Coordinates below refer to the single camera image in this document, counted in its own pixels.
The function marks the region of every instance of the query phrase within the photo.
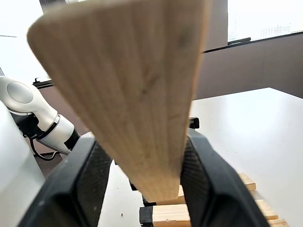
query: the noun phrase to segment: white surface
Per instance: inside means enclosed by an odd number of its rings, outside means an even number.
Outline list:
[[[43,15],[39,0],[0,0],[0,68],[5,76],[33,83],[37,77],[46,77],[27,44],[27,31]]]
[[[0,226],[15,227],[43,185],[44,176],[0,101]]]
[[[141,227],[140,207],[143,207],[141,193],[132,191],[127,176],[112,162],[98,226]]]
[[[303,223],[303,100],[270,88],[192,103],[199,133],[291,227]],[[139,227],[141,194],[112,163],[99,226]]]

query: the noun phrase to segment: wooden block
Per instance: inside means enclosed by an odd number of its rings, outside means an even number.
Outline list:
[[[246,174],[241,173],[239,174],[239,177],[245,184],[246,188],[252,193],[256,189],[256,183],[254,183]],[[184,192],[183,188],[180,185],[179,186],[179,193],[178,198],[174,200],[168,200],[168,201],[158,201],[157,205],[173,205],[173,204],[185,204],[185,198],[184,198]]]
[[[253,190],[256,190],[256,189],[257,189],[256,183],[253,182],[245,173],[240,173],[240,174],[239,174],[239,177],[240,177],[241,180],[244,182],[246,188],[247,188],[249,191],[253,191]]]
[[[154,206],[152,212],[154,227],[190,227],[186,204]]]
[[[270,208],[270,206],[263,200],[257,200],[257,205],[262,211],[263,215],[269,224],[273,227],[284,227],[285,222],[279,219],[279,221],[274,221],[278,219],[278,215]],[[154,227],[190,227],[190,217],[187,210],[186,204],[178,205],[164,205],[164,206],[153,206],[140,208],[141,210],[152,209],[152,217],[150,222],[152,222]]]
[[[174,204],[186,204],[183,188],[181,185],[179,186],[178,198],[176,198],[175,200],[157,202],[157,205],[174,205]]]
[[[27,34],[56,87],[148,201],[178,196],[207,2],[78,2],[49,10]]]
[[[268,223],[271,227],[289,227],[284,219],[269,220]]]
[[[256,200],[256,204],[259,206],[263,215],[267,218],[267,220],[278,219],[278,215],[273,209],[264,201],[264,200]]]

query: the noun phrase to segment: white tabletop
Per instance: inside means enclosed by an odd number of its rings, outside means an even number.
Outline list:
[[[192,102],[213,148],[291,227],[303,226],[303,100],[265,88]],[[141,194],[112,164],[99,226],[139,227]]]

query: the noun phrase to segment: wooden slat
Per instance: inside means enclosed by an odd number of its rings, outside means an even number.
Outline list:
[[[148,201],[175,199],[204,0],[90,0],[50,10],[28,43]]]
[[[239,177],[241,178],[241,180],[243,181],[243,183],[245,184],[246,188],[249,191],[253,191],[255,190],[256,187],[256,183],[254,183],[246,174],[244,173],[240,173]],[[183,188],[180,185],[179,186],[179,193],[178,193],[178,198],[174,199],[174,200],[168,200],[168,201],[158,201],[157,205],[174,205],[174,204],[185,204],[185,198],[184,198],[184,192],[183,192]]]
[[[239,177],[240,177],[241,180],[244,182],[246,188],[247,188],[249,191],[253,191],[253,190],[256,190],[256,189],[257,189],[256,183],[253,182],[245,173],[240,173],[240,174],[239,174]]]
[[[256,204],[259,206],[267,220],[278,219],[276,212],[274,212],[274,210],[264,200],[256,200]]]
[[[179,186],[178,198],[176,198],[175,200],[167,200],[167,201],[158,201],[157,202],[157,205],[174,205],[174,204],[186,204],[183,188],[182,188],[181,185]]]
[[[280,227],[278,224],[283,224],[281,220],[273,221],[274,219],[278,219],[278,215],[266,202],[263,200],[257,200],[256,203],[265,218],[272,221],[269,222],[272,226]],[[190,217],[186,204],[154,206],[152,221],[154,227],[190,227]]]
[[[154,206],[152,211],[154,227],[190,227],[186,204]]]
[[[271,227],[289,227],[284,219],[269,220],[268,223]]]

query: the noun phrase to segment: wooden board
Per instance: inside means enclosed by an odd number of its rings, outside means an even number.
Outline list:
[[[267,220],[278,219],[278,215],[266,202],[257,200],[256,203]],[[152,223],[154,227],[190,227],[190,217],[186,204],[153,206]],[[278,224],[283,224],[283,222],[281,220],[272,221],[269,224],[280,227]]]
[[[249,191],[253,191],[256,190],[256,183],[253,182],[245,173],[239,173],[239,177],[241,178],[241,180],[244,182],[246,188]]]
[[[274,210],[264,200],[256,200],[256,204],[259,206],[267,220],[278,219],[276,212],[274,212]]]
[[[245,184],[246,188],[252,192],[254,191],[257,187],[256,187],[256,183],[253,182],[245,173],[240,173],[239,177],[241,178],[241,180],[243,181],[243,183]],[[158,201],[157,205],[174,205],[174,204],[185,204],[185,198],[184,198],[184,192],[183,192],[183,188],[180,185],[179,186],[179,193],[178,193],[178,197],[174,200],[168,200],[168,201]]]
[[[268,223],[271,227],[289,227],[284,219],[269,220]]]
[[[49,10],[28,43],[148,201],[178,196],[204,0],[90,0]]]

